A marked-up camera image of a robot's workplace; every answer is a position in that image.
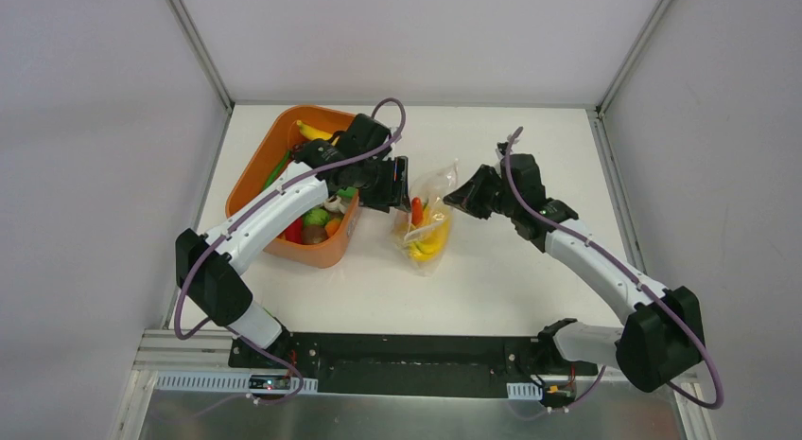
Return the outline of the orange toy carrot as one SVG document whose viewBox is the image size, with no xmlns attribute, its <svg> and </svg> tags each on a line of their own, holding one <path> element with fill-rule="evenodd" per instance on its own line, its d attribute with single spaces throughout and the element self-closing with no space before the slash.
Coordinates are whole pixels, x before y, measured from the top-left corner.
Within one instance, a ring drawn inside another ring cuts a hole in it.
<svg viewBox="0 0 802 440">
<path fill-rule="evenodd" d="M 413 227 L 420 227 L 425 219 L 425 206 L 419 197 L 411 199 L 410 223 Z"/>
</svg>

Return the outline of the yellow banana bunch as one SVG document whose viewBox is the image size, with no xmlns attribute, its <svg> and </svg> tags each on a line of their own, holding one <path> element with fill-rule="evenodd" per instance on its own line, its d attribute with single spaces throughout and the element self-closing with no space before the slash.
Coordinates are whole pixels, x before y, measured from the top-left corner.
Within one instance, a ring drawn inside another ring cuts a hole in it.
<svg viewBox="0 0 802 440">
<path fill-rule="evenodd" d="M 425 206 L 424 222 L 413 230 L 413 240 L 407 246 L 408 257 L 419 263 L 438 257 L 445 249 L 451 225 L 451 214 L 448 211 Z"/>
</svg>

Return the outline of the clear zip top bag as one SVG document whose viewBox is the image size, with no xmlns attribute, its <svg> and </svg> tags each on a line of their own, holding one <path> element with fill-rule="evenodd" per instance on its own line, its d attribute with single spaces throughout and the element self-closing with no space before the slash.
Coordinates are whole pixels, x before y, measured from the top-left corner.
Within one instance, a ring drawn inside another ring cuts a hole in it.
<svg viewBox="0 0 802 440">
<path fill-rule="evenodd" d="M 408 266 L 431 275 L 445 254 L 453 225 L 453 208 L 445 196 L 459 184 L 458 161 L 418 176 L 410 188 L 410 211 L 397 211 L 390 240 Z"/>
</svg>

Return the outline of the red toy pepper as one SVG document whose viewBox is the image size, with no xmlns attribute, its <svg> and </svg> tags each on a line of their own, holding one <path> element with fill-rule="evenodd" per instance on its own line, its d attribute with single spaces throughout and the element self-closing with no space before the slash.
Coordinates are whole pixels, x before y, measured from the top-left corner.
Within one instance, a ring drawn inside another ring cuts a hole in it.
<svg viewBox="0 0 802 440">
<path fill-rule="evenodd" d="M 285 229 L 283 239 L 295 244 L 304 244 L 304 220 L 302 218 L 294 220 Z"/>
</svg>

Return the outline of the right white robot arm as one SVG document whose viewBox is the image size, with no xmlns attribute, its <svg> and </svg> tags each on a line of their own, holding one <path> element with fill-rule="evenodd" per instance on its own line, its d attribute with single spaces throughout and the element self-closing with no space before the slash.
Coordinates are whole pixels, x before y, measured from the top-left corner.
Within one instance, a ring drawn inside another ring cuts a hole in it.
<svg viewBox="0 0 802 440">
<path fill-rule="evenodd" d="M 545 327 L 538 364 L 558 374 L 574 361 L 620 370 L 637 389 L 652 392 L 702 362 L 701 309 L 696 295 L 675 290 L 610 255 L 578 214 L 547 195 L 533 156 L 514 154 L 482 165 L 445 203 L 482 220 L 498 214 L 520 237 L 564 264 L 600 296 L 618 327 L 564 319 Z"/>
</svg>

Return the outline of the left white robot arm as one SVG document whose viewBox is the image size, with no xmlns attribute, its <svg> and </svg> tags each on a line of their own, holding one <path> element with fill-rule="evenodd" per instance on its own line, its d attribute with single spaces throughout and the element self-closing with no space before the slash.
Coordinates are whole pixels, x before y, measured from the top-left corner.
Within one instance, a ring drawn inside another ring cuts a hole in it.
<svg viewBox="0 0 802 440">
<path fill-rule="evenodd" d="M 298 145 L 279 178 L 223 223 L 204 233 L 181 232 L 175 240 L 176 336 L 186 340 L 212 323 L 250 341 L 254 358 L 264 367 L 281 366 L 288 356 L 288 343 L 279 337 L 283 326 L 254 300 L 243 273 L 295 220 L 341 189 L 355 188 L 363 205 L 373 209 L 409 206 L 408 160 L 392 155 L 402 131 L 358 114 L 337 142 Z M 199 326 L 189 330 L 181 325 L 186 301 L 204 314 Z"/>
</svg>

